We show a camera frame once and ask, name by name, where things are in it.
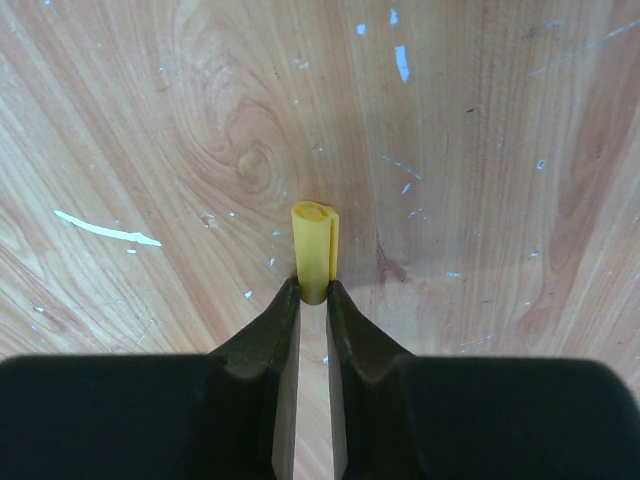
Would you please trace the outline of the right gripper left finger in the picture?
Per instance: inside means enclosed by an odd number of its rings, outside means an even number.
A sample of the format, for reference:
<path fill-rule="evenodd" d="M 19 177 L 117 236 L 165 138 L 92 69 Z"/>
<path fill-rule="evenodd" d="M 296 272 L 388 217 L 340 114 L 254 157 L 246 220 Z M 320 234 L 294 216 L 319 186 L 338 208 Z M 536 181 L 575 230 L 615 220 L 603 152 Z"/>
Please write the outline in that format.
<path fill-rule="evenodd" d="M 300 287 L 208 353 L 1 364 L 5 479 L 289 479 Z"/>

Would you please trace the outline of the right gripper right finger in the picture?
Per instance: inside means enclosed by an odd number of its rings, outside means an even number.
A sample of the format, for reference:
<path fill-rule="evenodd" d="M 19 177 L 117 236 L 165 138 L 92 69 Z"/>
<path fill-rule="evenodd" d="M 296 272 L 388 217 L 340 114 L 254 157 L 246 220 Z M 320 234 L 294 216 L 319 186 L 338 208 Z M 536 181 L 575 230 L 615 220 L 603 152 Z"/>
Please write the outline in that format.
<path fill-rule="evenodd" d="M 639 409 L 582 359 L 418 356 L 327 291 L 338 479 L 635 479 Z"/>

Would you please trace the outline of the yellow pen cap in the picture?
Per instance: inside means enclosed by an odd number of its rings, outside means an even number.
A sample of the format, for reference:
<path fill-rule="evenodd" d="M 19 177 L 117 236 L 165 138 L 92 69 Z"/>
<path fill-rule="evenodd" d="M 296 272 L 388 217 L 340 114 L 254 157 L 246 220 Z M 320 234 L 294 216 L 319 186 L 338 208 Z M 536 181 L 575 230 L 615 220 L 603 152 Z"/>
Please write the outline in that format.
<path fill-rule="evenodd" d="M 291 218 L 301 299 L 320 305 L 329 282 L 337 277 L 339 215 L 329 206 L 300 201 L 292 207 Z"/>

